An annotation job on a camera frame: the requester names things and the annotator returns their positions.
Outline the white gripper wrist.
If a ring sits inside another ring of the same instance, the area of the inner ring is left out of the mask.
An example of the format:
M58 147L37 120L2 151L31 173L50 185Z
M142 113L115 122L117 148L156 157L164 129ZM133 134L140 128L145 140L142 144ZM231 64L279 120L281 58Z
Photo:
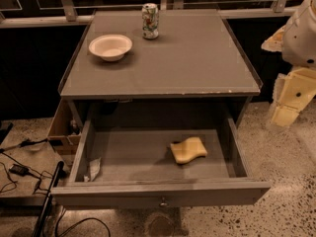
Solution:
M284 26L266 39L261 49L270 52L282 52ZM299 67L289 72L284 79L284 86L278 99L272 123L278 126L290 126L316 96L316 71Z

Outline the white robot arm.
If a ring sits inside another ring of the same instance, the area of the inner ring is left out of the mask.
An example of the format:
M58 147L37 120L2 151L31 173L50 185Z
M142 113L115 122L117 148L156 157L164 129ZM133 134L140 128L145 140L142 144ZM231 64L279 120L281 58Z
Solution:
M271 119L277 126L291 126L316 96L316 0L304 0L261 49L280 52L291 65L287 75L276 79Z

